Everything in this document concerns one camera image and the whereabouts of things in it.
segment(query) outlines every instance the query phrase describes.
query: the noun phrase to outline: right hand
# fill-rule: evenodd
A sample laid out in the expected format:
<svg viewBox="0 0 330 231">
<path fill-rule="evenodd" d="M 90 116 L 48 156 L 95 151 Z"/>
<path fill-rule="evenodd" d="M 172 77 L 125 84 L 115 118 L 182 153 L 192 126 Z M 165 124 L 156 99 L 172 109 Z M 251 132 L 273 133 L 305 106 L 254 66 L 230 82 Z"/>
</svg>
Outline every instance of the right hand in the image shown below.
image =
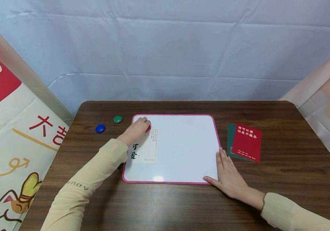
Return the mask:
<svg viewBox="0 0 330 231">
<path fill-rule="evenodd" d="M 139 118 L 137 121 L 132 123 L 126 131 L 121 134 L 117 139 L 122 141 L 127 146 L 130 146 L 134 142 L 140 140 L 141 138 L 145 137 L 147 134 L 148 126 L 151 125 L 151 122 L 147 120 L 146 117 Z"/>
<path fill-rule="evenodd" d="M 220 189 L 227 196 L 239 200 L 249 187 L 223 148 L 220 148 L 216 153 L 216 167 L 219 180 L 208 176 L 205 176 L 204 180 Z"/>
</svg>

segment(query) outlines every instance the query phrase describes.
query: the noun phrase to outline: sleeve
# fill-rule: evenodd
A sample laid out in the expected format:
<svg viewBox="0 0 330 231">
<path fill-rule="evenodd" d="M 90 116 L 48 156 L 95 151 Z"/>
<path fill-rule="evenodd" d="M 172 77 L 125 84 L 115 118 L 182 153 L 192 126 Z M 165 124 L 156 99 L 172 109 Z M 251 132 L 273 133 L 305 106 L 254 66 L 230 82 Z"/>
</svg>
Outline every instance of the sleeve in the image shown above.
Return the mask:
<svg viewBox="0 0 330 231">
<path fill-rule="evenodd" d="M 111 139 L 58 192 L 41 231 L 79 231 L 94 191 L 127 159 L 128 146 Z"/>
<path fill-rule="evenodd" d="M 330 221 L 298 206 L 290 199 L 267 193 L 261 216 L 283 231 L 330 231 Z"/>
</svg>

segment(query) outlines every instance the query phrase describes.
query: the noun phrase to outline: card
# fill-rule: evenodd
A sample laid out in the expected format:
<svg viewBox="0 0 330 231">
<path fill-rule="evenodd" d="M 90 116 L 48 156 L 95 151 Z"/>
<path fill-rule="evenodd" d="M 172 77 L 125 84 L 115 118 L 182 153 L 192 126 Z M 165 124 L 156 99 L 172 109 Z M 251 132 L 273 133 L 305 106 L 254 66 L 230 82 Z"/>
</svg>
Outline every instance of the card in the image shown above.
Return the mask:
<svg viewBox="0 0 330 231">
<path fill-rule="evenodd" d="M 242 156 L 232 153 L 232 146 L 233 146 L 234 136 L 236 133 L 236 128 L 237 128 L 237 126 L 235 124 L 228 124 L 228 149 L 227 149 L 228 156 L 230 156 L 232 158 L 241 159 L 241 160 L 252 161 L 252 160 L 249 160 L 247 158 L 244 158 Z"/>
<path fill-rule="evenodd" d="M 128 150 L 133 164 L 157 164 L 158 130 L 151 129 L 146 137 L 134 143 Z"/>
<path fill-rule="evenodd" d="M 262 132 L 253 127 L 237 124 L 232 153 L 260 163 Z"/>
</svg>

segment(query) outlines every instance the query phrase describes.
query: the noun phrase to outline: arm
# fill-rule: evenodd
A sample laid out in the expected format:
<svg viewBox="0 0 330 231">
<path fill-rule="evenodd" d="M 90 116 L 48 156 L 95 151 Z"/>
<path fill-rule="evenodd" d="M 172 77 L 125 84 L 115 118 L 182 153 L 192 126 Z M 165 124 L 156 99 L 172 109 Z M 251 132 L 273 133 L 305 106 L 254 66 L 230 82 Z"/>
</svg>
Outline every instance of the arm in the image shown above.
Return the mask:
<svg viewBox="0 0 330 231">
<path fill-rule="evenodd" d="M 145 136 L 150 125 L 138 119 L 117 139 L 111 139 L 58 192 L 41 231 L 79 231 L 85 206 L 94 191 L 127 159 L 128 146 Z"/>
<path fill-rule="evenodd" d="M 225 150 L 216 153 L 219 180 L 204 180 L 229 197 L 262 211 L 261 216 L 273 227 L 284 231 L 330 231 L 330 221 L 298 206 L 290 199 L 275 193 L 262 193 L 248 187 Z"/>
</svg>

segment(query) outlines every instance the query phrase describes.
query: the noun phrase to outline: brown table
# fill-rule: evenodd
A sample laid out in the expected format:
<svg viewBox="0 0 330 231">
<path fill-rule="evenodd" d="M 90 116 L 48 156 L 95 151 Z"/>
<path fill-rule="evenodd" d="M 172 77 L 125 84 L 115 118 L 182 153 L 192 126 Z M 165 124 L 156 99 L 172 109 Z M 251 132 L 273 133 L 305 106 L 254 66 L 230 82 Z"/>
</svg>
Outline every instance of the brown table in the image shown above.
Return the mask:
<svg viewBox="0 0 330 231">
<path fill-rule="evenodd" d="M 84 102 L 61 145 L 21 231 L 39 231 L 60 188 L 135 114 L 211 114 L 221 145 L 227 124 L 263 131 L 261 163 L 235 159 L 246 182 L 276 192 L 330 219 L 330 153 L 296 107 L 283 101 Z M 116 115 L 123 122 L 114 124 Z M 106 131 L 95 133 L 104 123 Z M 128 184 L 121 170 L 104 181 L 86 208 L 82 230 L 275 230 L 257 210 L 208 185 Z"/>
</svg>

